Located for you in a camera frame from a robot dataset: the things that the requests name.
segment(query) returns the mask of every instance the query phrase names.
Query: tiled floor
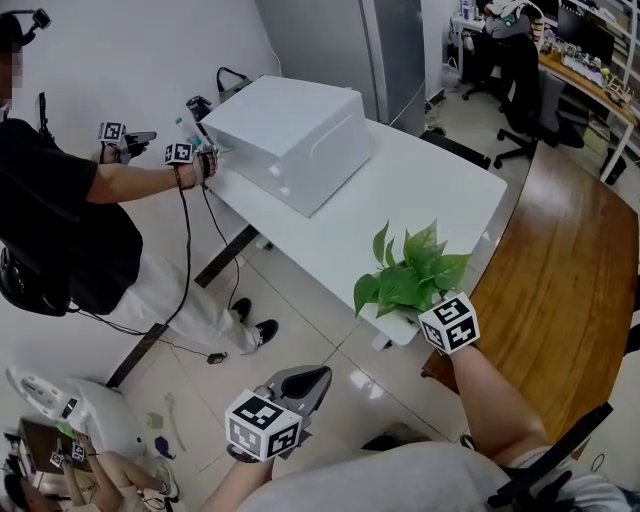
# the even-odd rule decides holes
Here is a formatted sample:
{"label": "tiled floor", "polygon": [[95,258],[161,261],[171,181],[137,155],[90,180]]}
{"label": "tiled floor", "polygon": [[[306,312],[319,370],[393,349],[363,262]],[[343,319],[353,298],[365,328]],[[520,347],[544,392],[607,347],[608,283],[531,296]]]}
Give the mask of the tiled floor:
{"label": "tiled floor", "polygon": [[[485,94],[473,96],[469,102],[463,102],[459,94],[450,95],[439,109],[437,124],[446,128],[448,137],[493,159],[512,149],[511,143],[496,139],[497,130],[507,128],[497,106],[497,101]],[[507,182],[508,188],[464,276],[462,288],[468,293],[478,283],[504,232],[528,168],[526,159],[516,159],[504,162],[499,171],[490,169]],[[459,397],[438,382],[420,377],[420,368],[431,354],[420,336],[405,349],[376,352],[370,346],[374,329],[354,318],[350,308],[277,248],[257,251],[252,244],[243,252],[240,263],[235,297],[253,300],[250,320],[276,318],[281,325],[277,338],[255,355],[230,357],[219,366],[209,366],[201,356],[156,343],[121,386],[143,425],[147,412],[166,416],[164,396],[168,392],[175,396],[177,428],[186,451],[179,447],[167,425],[162,431],[147,428],[146,440],[149,446],[158,435],[169,440],[176,455],[172,465],[188,510],[201,506],[231,465],[225,454],[226,407],[243,389],[253,389],[283,368],[327,364],[333,369],[334,379],[310,428],[313,437],[288,461],[276,464],[278,475],[322,459],[344,457],[398,421],[432,439],[449,441],[456,441],[467,429]],[[227,301],[234,284],[235,266],[231,265],[207,291]],[[175,343],[186,342],[178,337]],[[635,412],[629,414],[640,420],[640,400],[634,395],[626,398],[634,399]],[[627,437],[633,445],[631,432],[627,431]],[[615,462],[616,455],[611,453],[607,463]],[[640,463],[627,467],[637,474]]]}

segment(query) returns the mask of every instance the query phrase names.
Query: person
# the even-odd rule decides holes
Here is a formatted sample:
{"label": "person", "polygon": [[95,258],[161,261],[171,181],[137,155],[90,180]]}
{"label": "person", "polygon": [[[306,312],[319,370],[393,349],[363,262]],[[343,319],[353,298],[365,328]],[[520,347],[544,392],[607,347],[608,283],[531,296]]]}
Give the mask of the person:
{"label": "person", "polygon": [[[121,165],[110,146],[99,164],[64,153],[25,121],[8,118],[21,81],[21,35],[14,15],[0,17],[0,240],[42,279],[68,289],[80,309],[96,315],[134,309],[164,324],[180,304],[186,276],[147,249],[119,203],[193,187],[194,166],[178,165],[176,173]],[[224,334],[232,350],[249,353],[278,330],[275,320],[244,326],[250,309],[244,299],[227,310],[192,284],[170,325],[209,348],[221,348]]]}
{"label": "person", "polygon": [[[510,481],[502,468],[531,466],[550,441],[538,414],[478,349],[464,347],[451,360],[477,452],[423,442],[273,481],[273,459],[236,462],[203,511],[491,510],[487,500]],[[552,487],[559,487],[555,497]],[[617,487],[571,459],[530,493],[536,511],[631,510]],[[517,506],[499,510],[521,510]]]}
{"label": "person", "polygon": [[[178,486],[169,464],[158,459],[158,477],[151,476],[137,464],[117,453],[105,452],[96,455],[91,439],[77,434],[78,442],[85,446],[85,455],[92,473],[73,469],[70,458],[62,463],[67,489],[73,506],[72,512],[146,512],[147,507],[139,490],[155,491],[154,500],[175,500]],[[51,512],[55,503],[48,500],[26,478],[8,474],[4,478],[5,491],[9,499],[25,512]]]}

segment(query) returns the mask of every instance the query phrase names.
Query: white box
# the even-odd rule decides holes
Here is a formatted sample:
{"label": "white box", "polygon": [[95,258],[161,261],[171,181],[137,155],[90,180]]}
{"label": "white box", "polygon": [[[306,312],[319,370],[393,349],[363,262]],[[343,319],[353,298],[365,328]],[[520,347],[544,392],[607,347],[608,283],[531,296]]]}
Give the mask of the white box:
{"label": "white box", "polygon": [[302,416],[245,390],[225,411],[227,441],[265,461],[298,445]]}
{"label": "white box", "polygon": [[427,341],[446,354],[453,354],[480,338],[476,310],[466,293],[425,311],[418,320]]}
{"label": "white box", "polygon": [[306,217],[371,156],[362,95],[263,76],[202,120],[224,165]]}

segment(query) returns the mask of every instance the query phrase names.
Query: green plant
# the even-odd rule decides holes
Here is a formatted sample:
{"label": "green plant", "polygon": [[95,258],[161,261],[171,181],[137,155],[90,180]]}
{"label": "green plant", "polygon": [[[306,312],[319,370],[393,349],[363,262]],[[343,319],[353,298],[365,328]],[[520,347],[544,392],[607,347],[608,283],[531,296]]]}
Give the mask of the green plant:
{"label": "green plant", "polygon": [[433,307],[433,296],[460,283],[470,254],[442,254],[447,242],[438,243],[436,221],[404,239],[404,260],[393,257],[395,238],[386,243],[389,221],[373,238],[373,254],[381,267],[377,274],[365,274],[353,289],[356,316],[367,303],[378,304],[378,315],[400,307],[422,313]]}

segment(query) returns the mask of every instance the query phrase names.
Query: black sneaker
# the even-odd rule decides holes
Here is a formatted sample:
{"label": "black sneaker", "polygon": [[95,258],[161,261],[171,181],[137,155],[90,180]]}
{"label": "black sneaker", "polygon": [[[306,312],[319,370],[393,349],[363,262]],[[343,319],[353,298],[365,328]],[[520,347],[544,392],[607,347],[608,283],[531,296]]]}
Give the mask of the black sneaker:
{"label": "black sneaker", "polygon": [[235,311],[236,313],[238,313],[240,322],[244,323],[244,321],[249,316],[249,312],[251,311],[251,301],[247,298],[240,299],[233,306],[231,306],[231,311]]}
{"label": "black sneaker", "polygon": [[261,347],[269,343],[278,332],[279,327],[278,322],[275,320],[265,320],[257,324],[256,329],[260,333],[260,344],[258,346]]}

